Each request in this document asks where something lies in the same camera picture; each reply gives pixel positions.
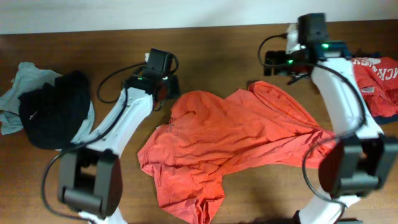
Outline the orange t-shirt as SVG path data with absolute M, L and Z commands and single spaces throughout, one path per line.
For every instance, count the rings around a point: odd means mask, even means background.
M 137 156 L 154 178 L 162 210 L 188 223 L 209 223 L 224 200 L 225 175 L 269 164 L 317 168 L 333 149 L 332 135 L 288 93 L 258 81 L 227 98 L 206 91 L 182 95 L 170 122 Z

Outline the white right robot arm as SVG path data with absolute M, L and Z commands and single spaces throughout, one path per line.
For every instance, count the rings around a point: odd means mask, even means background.
M 345 223 L 347 209 L 383 188 L 397 157 L 397 138 L 386 136 L 372 118 L 354 77 L 351 54 L 342 41 L 300 42 L 282 63 L 266 68 L 302 68 L 319 89 L 336 142 L 318 169 L 320 189 L 302 174 L 313 198 L 296 211 L 294 223 Z

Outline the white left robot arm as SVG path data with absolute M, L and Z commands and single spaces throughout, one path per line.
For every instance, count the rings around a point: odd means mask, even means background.
M 89 223 L 125 223 L 119 203 L 123 193 L 120 157 L 156 103 L 180 96 L 175 75 L 131 76 L 100 125 L 74 149 L 60 153 L 58 201 Z

